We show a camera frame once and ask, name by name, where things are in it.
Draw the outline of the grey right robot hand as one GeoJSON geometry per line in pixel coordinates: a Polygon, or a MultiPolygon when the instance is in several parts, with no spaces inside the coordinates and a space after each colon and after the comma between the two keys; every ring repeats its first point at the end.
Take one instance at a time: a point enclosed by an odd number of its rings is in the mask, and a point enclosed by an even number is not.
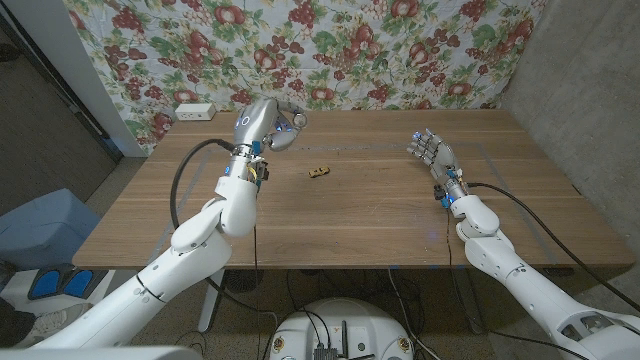
{"type": "Polygon", "coordinates": [[[428,129],[424,133],[415,132],[412,135],[407,152],[426,164],[439,183],[449,179],[451,173],[458,173],[459,163],[451,147],[428,129]]]}

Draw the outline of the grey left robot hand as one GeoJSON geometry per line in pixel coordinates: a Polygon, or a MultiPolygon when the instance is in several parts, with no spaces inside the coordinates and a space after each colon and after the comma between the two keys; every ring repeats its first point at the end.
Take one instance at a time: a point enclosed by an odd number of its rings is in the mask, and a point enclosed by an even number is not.
{"type": "Polygon", "coordinates": [[[294,103],[261,98],[245,107],[234,126],[233,143],[248,146],[255,154],[266,148],[286,150],[308,125],[305,111],[294,103]]]}

